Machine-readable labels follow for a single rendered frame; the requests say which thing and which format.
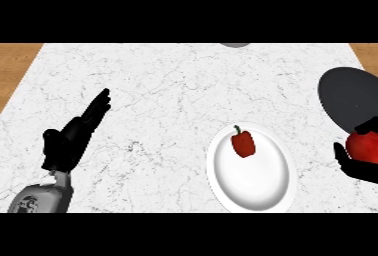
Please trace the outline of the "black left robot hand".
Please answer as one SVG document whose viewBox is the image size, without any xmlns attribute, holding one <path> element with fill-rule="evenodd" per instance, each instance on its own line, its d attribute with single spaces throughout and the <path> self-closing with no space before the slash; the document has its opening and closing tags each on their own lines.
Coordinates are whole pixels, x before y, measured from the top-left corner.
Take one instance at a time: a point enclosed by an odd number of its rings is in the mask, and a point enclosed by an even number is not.
<svg viewBox="0 0 378 256">
<path fill-rule="evenodd" d="M 47 129 L 42 133 L 44 161 L 41 168 L 69 173 L 82 157 L 91 134 L 110 109 L 109 89 L 104 88 L 81 116 L 75 116 L 62 130 Z"/>
</svg>

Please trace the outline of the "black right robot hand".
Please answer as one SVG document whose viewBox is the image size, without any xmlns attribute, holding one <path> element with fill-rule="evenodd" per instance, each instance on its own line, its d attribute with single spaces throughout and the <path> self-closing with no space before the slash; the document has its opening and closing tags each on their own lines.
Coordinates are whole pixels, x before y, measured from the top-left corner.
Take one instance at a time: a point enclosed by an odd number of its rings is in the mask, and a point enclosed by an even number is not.
<svg viewBox="0 0 378 256">
<path fill-rule="evenodd" d="M 378 133 L 378 116 L 372 117 L 364 123 L 354 127 L 353 133 L 367 134 L 369 132 Z M 354 179 L 378 184 L 378 164 L 354 160 L 348 155 L 345 145 L 341 145 L 338 142 L 333 143 L 333 153 L 345 175 Z"/>
</svg>

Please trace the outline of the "red tomato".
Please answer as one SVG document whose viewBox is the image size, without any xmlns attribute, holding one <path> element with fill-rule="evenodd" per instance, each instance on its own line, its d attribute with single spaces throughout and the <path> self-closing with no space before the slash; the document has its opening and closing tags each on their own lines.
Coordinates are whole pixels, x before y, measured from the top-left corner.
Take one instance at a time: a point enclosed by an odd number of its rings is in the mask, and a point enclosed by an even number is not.
<svg viewBox="0 0 378 256">
<path fill-rule="evenodd" d="M 378 133 L 353 133 L 345 141 L 345 149 L 354 160 L 378 164 Z"/>
</svg>

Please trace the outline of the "dark grey pan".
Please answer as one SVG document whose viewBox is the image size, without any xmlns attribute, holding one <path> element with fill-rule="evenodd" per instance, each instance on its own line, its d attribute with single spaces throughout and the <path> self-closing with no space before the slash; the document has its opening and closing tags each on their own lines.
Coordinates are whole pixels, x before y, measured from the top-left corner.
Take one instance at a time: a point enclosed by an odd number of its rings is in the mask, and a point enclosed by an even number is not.
<svg viewBox="0 0 378 256">
<path fill-rule="evenodd" d="M 378 77 L 353 67 L 329 69 L 317 84 L 323 110 L 338 127 L 354 127 L 378 116 Z"/>
</svg>

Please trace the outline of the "white plate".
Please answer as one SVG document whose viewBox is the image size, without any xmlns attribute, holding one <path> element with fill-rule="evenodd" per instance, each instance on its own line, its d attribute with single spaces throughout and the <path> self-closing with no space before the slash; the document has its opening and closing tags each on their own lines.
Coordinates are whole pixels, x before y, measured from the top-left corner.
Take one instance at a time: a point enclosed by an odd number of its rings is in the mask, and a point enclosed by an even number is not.
<svg viewBox="0 0 378 256">
<path fill-rule="evenodd" d="M 242 158 L 231 137 L 248 131 L 255 153 Z M 296 193 L 293 158 L 279 136 L 260 124 L 226 125 L 206 150 L 206 179 L 215 198 L 231 213 L 283 213 Z"/>
</svg>

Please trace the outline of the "red bell pepper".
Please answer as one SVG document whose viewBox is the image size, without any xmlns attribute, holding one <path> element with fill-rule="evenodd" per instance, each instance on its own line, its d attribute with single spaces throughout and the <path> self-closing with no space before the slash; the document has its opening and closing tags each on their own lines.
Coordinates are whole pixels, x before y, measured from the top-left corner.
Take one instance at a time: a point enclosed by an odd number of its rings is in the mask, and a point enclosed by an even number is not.
<svg viewBox="0 0 378 256">
<path fill-rule="evenodd" d="M 252 136 L 248 131 L 240 130 L 237 125 L 234 125 L 233 128 L 236 129 L 236 134 L 230 138 L 233 150 L 236 154 L 245 158 L 255 153 Z"/>
</svg>

